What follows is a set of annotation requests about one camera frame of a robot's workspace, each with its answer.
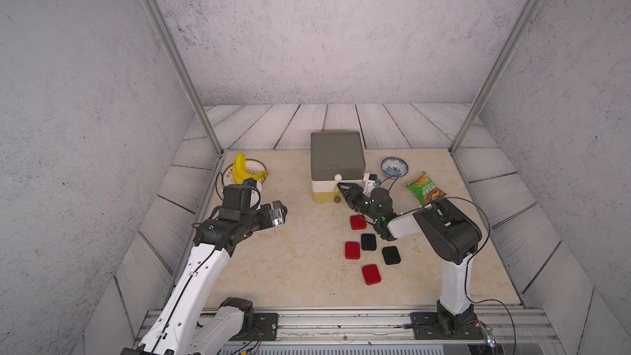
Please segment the white drawer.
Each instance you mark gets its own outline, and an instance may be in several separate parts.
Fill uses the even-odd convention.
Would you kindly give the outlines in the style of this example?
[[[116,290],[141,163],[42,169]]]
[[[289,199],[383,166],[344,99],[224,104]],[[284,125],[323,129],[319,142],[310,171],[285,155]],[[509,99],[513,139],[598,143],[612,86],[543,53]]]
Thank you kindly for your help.
[[[330,180],[330,181],[312,181],[312,192],[313,193],[340,193],[338,188],[338,184],[342,183],[353,183],[358,184],[360,187],[365,187],[365,181],[363,179],[358,180]]]

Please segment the red brooch box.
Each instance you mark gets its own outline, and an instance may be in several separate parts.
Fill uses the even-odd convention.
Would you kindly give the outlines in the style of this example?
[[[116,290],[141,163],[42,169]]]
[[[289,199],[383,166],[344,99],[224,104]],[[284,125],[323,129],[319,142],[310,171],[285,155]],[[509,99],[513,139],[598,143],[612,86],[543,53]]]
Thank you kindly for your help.
[[[361,244],[358,242],[346,242],[344,256],[347,260],[359,260],[361,258]]]
[[[362,267],[362,277],[366,285],[379,284],[381,279],[381,273],[376,264],[365,265]]]
[[[349,219],[351,230],[365,230],[367,222],[362,215],[352,215]]]

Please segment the grey top drawer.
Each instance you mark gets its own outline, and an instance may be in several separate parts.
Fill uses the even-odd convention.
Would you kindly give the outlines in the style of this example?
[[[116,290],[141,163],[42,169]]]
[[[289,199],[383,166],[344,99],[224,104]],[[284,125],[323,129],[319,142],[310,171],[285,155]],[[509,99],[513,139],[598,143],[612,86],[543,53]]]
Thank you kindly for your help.
[[[366,161],[358,131],[321,131],[311,134],[312,181],[363,178]]]

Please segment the black brooch box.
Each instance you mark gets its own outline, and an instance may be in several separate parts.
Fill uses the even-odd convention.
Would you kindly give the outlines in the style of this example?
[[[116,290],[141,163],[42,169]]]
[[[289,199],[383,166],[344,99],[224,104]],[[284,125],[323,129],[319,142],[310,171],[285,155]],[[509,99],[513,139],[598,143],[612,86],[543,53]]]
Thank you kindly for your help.
[[[376,235],[372,233],[363,233],[361,235],[361,249],[363,251],[376,251],[377,249]]]
[[[396,246],[382,248],[382,256],[387,266],[397,265],[401,263],[399,249]]]

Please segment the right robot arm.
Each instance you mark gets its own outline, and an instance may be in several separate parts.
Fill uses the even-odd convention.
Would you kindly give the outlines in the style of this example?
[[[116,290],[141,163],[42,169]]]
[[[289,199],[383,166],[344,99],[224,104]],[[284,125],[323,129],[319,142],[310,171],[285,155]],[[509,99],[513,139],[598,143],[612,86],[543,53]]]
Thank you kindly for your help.
[[[482,232],[456,205],[445,197],[406,214],[394,212],[389,191],[376,187],[366,192],[352,182],[337,184],[348,206],[364,216],[377,234],[388,242],[422,233],[442,259],[442,286],[437,302],[437,328],[454,337],[476,320],[469,267],[478,253]]]

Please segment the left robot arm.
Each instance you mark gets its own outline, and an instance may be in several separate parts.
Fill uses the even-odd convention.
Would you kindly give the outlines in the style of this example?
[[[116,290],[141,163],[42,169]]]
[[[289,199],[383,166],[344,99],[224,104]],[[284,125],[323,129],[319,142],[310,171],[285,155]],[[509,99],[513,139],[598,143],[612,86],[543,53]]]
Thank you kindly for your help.
[[[205,302],[239,243],[253,233],[283,225],[288,210],[280,202],[261,203],[257,182],[223,189],[223,202],[197,225],[182,275],[157,321],[137,348],[124,354],[218,354],[232,339],[250,335],[254,312],[251,301],[229,297],[215,316],[197,325]]]

